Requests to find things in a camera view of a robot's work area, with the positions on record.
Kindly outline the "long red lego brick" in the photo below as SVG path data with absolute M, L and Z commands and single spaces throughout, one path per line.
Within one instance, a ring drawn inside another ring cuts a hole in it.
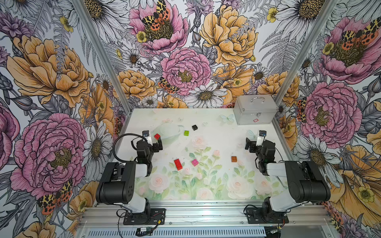
M 180 171 L 183 168 L 181 161 L 179 159 L 175 159 L 174 164 L 175 164 L 178 171 Z

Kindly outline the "magenta lego brick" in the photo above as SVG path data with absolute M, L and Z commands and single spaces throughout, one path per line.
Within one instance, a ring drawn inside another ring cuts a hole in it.
M 197 166 L 197 165 L 199 164 L 199 162 L 198 162 L 197 159 L 193 159 L 191 163 L 192 163 L 192 165 L 193 165 L 194 167 Z

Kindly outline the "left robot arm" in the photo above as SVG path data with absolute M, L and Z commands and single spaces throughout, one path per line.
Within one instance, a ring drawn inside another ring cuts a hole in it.
M 140 140 L 136 148 L 136 160 L 107 163 L 96 190 L 96 201 L 126 209 L 125 225 L 148 225 L 153 224 L 153 216 L 158 212 L 152 212 L 148 199 L 135 192 L 135 180 L 150 176 L 152 157 L 163 145 L 161 140 L 154 144 Z

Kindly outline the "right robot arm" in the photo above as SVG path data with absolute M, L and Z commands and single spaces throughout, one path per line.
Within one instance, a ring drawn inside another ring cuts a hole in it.
M 244 215 L 249 224 L 280 224 L 289 222 L 287 213 L 302 204 L 325 202 L 331 193 L 327 182 L 314 162 L 275 161 L 275 143 L 264 140 L 261 145 L 246 138 L 245 149 L 255 153 L 256 166 L 264 176 L 287 178 L 287 189 L 267 197 L 262 207 L 247 205 Z

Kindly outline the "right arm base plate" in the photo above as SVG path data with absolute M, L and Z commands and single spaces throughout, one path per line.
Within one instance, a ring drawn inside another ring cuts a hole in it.
M 289 223 L 286 213 L 274 212 L 271 209 L 249 206 L 245 209 L 245 215 L 249 224 L 280 224 Z

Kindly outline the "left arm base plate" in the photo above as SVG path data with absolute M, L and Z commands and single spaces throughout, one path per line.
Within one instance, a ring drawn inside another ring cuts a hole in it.
M 126 215 L 123 220 L 123 225 L 156 225 L 161 221 L 161 225 L 165 223 L 166 209 L 165 208 L 151 208 L 148 213 L 136 213 Z

